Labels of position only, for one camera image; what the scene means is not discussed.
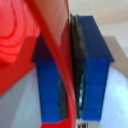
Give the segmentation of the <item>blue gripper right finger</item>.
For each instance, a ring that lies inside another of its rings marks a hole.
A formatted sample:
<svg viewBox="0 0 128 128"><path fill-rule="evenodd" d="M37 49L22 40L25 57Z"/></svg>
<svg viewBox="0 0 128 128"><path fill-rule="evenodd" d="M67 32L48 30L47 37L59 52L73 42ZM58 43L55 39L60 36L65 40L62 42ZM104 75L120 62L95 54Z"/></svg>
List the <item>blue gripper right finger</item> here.
<svg viewBox="0 0 128 128"><path fill-rule="evenodd" d="M71 47L77 118L99 121L114 59L92 16L71 16Z"/></svg>

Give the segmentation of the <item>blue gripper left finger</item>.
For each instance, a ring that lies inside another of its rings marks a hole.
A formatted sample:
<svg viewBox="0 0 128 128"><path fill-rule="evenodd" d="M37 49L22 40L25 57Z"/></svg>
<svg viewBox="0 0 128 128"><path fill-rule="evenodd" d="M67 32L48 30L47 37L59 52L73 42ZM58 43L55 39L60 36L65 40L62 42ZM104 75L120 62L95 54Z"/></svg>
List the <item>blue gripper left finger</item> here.
<svg viewBox="0 0 128 128"><path fill-rule="evenodd" d="M37 39L33 61L37 68L42 120L67 119L68 104L65 87L42 35Z"/></svg>

